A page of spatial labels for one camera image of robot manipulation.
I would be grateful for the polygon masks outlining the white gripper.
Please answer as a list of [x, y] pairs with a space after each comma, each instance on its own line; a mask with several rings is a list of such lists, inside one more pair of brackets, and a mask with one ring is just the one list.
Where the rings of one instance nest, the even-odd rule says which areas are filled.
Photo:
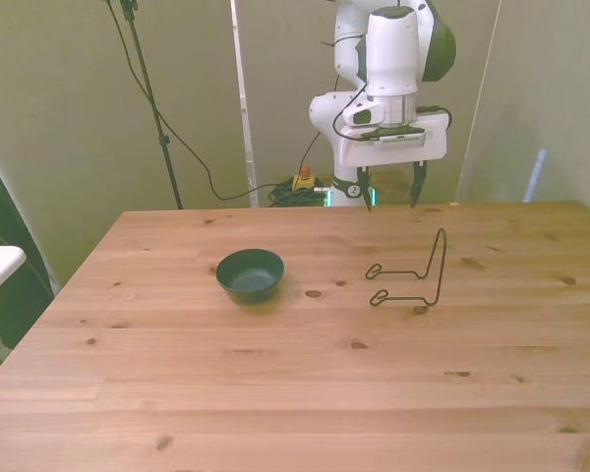
[[363, 142], [339, 139], [338, 163], [345, 167], [358, 167], [357, 184], [368, 211], [372, 210], [373, 205], [369, 167], [414, 162], [409, 201], [410, 206], [414, 208], [426, 180], [426, 161], [442, 159], [446, 155], [447, 113], [421, 114], [411, 126], [423, 129], [423, 132], [404, 133]]

